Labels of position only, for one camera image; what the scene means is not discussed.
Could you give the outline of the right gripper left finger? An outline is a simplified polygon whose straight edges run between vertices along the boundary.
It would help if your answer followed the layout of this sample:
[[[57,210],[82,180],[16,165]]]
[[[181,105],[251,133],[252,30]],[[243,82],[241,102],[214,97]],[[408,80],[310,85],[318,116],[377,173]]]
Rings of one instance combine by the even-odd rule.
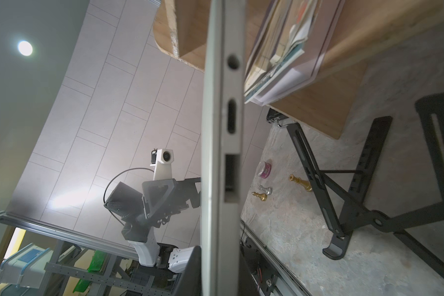
[[[202,250],[200,246],[175,249],[170,255],[170,271],[180,275],[172,296],[202,295]]]

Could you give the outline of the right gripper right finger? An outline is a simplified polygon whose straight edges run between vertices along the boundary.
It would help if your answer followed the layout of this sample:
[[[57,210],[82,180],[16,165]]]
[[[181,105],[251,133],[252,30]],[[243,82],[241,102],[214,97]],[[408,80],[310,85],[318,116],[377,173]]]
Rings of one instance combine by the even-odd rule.
[[[241,250],[239,252],[239,296],[259,296],[258,286],[249,271]]]

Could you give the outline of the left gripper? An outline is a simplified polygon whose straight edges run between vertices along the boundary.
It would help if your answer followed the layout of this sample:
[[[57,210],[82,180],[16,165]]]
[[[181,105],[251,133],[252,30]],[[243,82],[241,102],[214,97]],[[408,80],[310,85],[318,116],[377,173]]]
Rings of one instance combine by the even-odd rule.
[[[143,202],[146,219],[144,226],[167,224],[173,215],[177,215],[191,206],[201,206],[201,194],[196,183],[200,178],[182,181],[175,179],[143,182]]]

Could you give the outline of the silver laptop computer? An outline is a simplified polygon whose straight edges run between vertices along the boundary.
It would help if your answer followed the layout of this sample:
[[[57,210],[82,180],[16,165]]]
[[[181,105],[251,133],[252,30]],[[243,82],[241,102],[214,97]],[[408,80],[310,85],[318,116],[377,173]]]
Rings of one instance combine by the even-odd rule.
[[[202,295],[239,290],[245,1],[212,1],[205,54],[201,178]]]

